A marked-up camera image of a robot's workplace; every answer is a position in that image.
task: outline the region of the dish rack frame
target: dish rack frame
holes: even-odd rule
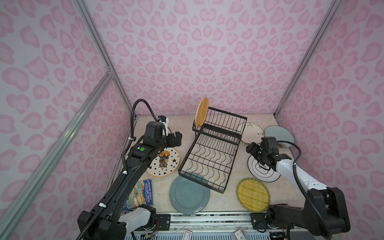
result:
[[[209,107],[201,127],[197,127],[195,121],[193,122],[192,130],[195,131],[195,140],[179,166],[179,175],[214,191],[224,193],[246,122],[247,118],[244,116]],[[188,160],[192,164],[191,167],[183,169]]]

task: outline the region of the wall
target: wall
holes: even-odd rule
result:
[[[0,217],[105,75],[71,0],[0,7]]]
[[[128,122],[128,111],[110,83],[11,239],[75,239],[77,217],[102,198]]]
[[[331,0],[87,0],[130,102],[273,113]],[[139,106],[138,114],[149,114]]]
[[[351,240],[384,237],[383,12],[347,1],[278,117],[303,169],[344,192]]]

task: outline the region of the blue plate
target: blue plate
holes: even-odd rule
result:
[[[266,137],[275,137],[277,141],[288,141],[288,142],[294,142],[293,135],[288,131],[287,129],[280,127],[280,126],[269,126],[265,129],[265,136]],[[283,143],[285,147],[282,148],[288,148],[292,146],[292,144],[289,143]]]
[[[192,178],[203,179],[202,176],[191,173]],[[210,190],[182,176],[176,178],[169,191],[172,206],[185,215],[193,215],[203,210],[209,201]]]

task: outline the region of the dish rack wire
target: dish rack wire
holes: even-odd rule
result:
[[[179,175],[224,193],[246,122],[246,117],[209,107],[201,127],[193,122],[195,140],[178,169]]]

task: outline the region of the book cover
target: book cover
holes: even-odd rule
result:
[[[153,204],[152,179],[137,182],[124,204],[122,211],[136,208],[141,204]]]

